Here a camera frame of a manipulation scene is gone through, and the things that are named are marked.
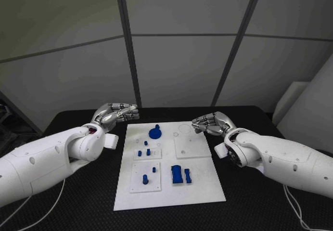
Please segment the robotic hand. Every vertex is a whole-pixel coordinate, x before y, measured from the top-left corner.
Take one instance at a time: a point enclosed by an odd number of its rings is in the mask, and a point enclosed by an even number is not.
[[[54,186],[99,157],[103,147],[115,149],[118,137],[105,133],[131,119],[138,119],[137,105],[106,103],[90,123],[24,144],[0,158],[0,207]]]
[[[196,118],[191,126],[196,133],[223,137],[214,147],[220,158],[230,156],[239,167],[253,167],[281,184],[333,199],[333,158],[297,142],[236,128],[220,112]]]

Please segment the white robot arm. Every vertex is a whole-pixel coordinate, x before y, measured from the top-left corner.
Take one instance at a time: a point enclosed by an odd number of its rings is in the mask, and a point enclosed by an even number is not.
[[[138,119],[137,105],[106,103],[90,123],[16,148],[0,158],[0,207],[37,194],[93,161],[118,137],[105,134],[116,122]]]
[[[333,199],[333,158],[302,144],[236,128],[227,116],[207,114],[191,121],[196,132],[223,136],[214,147],[220,158],[256,168],[281,184]]]

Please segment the blue block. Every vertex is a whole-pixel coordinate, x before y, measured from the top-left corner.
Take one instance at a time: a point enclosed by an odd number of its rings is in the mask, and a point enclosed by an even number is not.
[[[151,139],[157,139],[161,136],[160,126],[158,124],[154,126],[154,128],[148,131],[148,137]]]
[[[148,183],[147,175],[142,175],[142,184],[147,184],[147,183]]]
[[[189,176],[189,169],[187,168],[184,169],[184,176],[186,176],[186,183],[190,184],[191,179],[190,179],[190,176]]]
[[[183,182],[181,167],[178,165],[171,166],[171,183],[178,184]]]

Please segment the white cable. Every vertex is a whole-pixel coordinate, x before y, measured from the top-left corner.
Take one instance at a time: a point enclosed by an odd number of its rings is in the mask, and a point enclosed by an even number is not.
[[[56,202],[54,202],[54,204],[53,204],[53,206],[52,206],[49,212],[44,214],[44,216],[41,217],[41,219],[40,219],[36,223],[33,223],[33,224],[28,225],[26,228],[20,229],[20,230],[17,230],[17,231],[27,230],[27,229],[31,228],[34,225],[37,225],[37,224],[43,221],[43,219],[47,217],[47,215],[49,215],[49,213],[52,212],[52,210],[53,210],[53,208],[54,208],[54,206],[56,206],[56,204],[57,204],[57,201],[59,201],[59,199],[60,199],[60,194],[62,194],[63,186],[65,186],[65,179],[63,179],[63,183],[62,183],[60,193],[59,193]]]
[[[301,219],[300,204],[298,204],[298,202],[297,202],[297,200],[295,200],[295,198],[294,198],[294,196],[292,196],[292,194],[291,194],[291,192],[289,192],[289,190],[288,190],[288,186],[287,186],[287,185],[282,185],[282,189],[284,189],[284,194],[285,194],[285,197],[287,197],[287,199],[288,199],[291,208],[292,208],[292,210],[294,210],[294,212],[295,212],[295,215],[297,215],[297,217],[298,217],[298,219],[300,219],[300,224],[301,224],[302,229],[305,229],[305,230],[308,230],[308,231],[331,231],[331,230],[311,229],[311,228],[308,227],[308,225],[305,224],[304,220]],[[294,202],[295,202],[295,205],[297,205],[297,208],[298,208],[298,210],[300,210],[300,213],[297,213],[297,210],[295,210],[295,207],[294,207],[294,205],[292,205],[292,203],[291,203],[288,194],[289,194],[289,196],[291,196],[291,198],[292,198],[292,200],[294,200]]]
[[[0,224],[0,228],[4,225],[4,223],[8,221],[8,219],[13,217],[13,215],[18,212],[20,208],[23,207],[23,205],[27,203],[28,199],[31,198],[31,196],[27,197],[27,199],[24,200],[24,202],[21,203],[21,205],[18,206],[17,210],[11,213],[11,215],[8,216],[8,218],[4,220],[4,222]]]

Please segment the black table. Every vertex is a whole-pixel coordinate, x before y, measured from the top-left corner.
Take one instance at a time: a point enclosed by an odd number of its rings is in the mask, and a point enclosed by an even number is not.
[[[253,106],[142,108],[139,120],[128,123],[189,121],[214,111],[223,112],[239,128],[282,138],[265,113]],[[80,110],[59,113],[44,135],[88,123],[93,112]],[[99,158],[66,179],[57,205],[30,230],[302,230],[284,197],[282,185],[263,177],[253,168],[239,168],[227,158],[219,159],[213,147],[222,138],[210,135],[206,135],[206,140],[226,202],[114,212],[127,123],[119,123],[111,132],[119,136],[116,150],[103,149]],[[60,186],[62,183],[31,197],[3,227],[4,230],[17,230],[40,219],[56,201]],[[291,193],[300,202],[308,226],[331,229],[333,200],[294,189]],[[4,220],[21,202],[0,209],[0,220]]]

